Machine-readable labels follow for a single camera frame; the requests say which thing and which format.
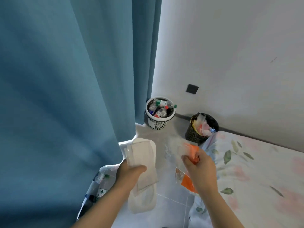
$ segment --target person's right hand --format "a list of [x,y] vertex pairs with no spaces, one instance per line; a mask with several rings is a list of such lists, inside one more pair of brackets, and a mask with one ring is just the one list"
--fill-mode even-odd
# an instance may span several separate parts
[[194,165],[186,155],[181,158],[189,172],[195,189],[201,197],[206,197],[211,193],[218,192],[215,163],[205,151],[202,149],[199,150],[200,161],[196,165]]

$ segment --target floral bedsheet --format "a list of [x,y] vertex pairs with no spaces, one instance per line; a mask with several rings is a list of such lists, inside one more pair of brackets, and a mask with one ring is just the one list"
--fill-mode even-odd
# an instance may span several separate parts
[[[202,149],[215,161],[222,197],[246,228],[304,227],[304,153],[223,131]],[[199,196],[188,227],[212,227]]]

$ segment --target blue curtain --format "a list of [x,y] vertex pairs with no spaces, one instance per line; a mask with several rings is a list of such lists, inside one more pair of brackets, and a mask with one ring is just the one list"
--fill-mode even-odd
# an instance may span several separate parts
[[161,0],[0,0],[0,219],[68,227],[150,98]]

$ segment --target tile grout line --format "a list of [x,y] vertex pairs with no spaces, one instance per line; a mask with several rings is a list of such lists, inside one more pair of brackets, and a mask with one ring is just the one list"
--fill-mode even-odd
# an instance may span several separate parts
[[[162,197],[164,197],[165,199],[170,199],[170,198],[167,198],[167,197],[165,197],[165,196],[163,196],[163,195],[160,195],[160,194],[157,194],[157,195],[162,196]],[[174,201],[174,202],[179,203],[179,204],[182,204],[182,205],[184,205],[184,206],[187,207],[187,205],[185,205],[185,204],[183,204],[183,203],[180,203],[180,202],[177,202],[177,201]]]
[[189,196],[187,196],[187,201],[186,201],[186,208],[185,208],[185,216],[184,216],[184,225],[183,225],[183,228],[185,228],[185,221],[186,221],[186,212],[187,212],[188,197],[189,197]]

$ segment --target gray tile floor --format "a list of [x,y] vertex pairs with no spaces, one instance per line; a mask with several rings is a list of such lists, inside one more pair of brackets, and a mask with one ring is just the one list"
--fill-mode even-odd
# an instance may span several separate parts
[[131,214],[127,203],[120,210],[113,228],[183,228],[188,227],[188,213],[194,202],[194,196],[175,182],[175,166],[164,158],[164,139],[170,134],[184,138],[189,122],[174,117],[165,128],[155,131],[146,124],[136,125],[136,134],[140,138],[153,140],[156,144],[156,169],[158,174],[157,204],[152,211]]

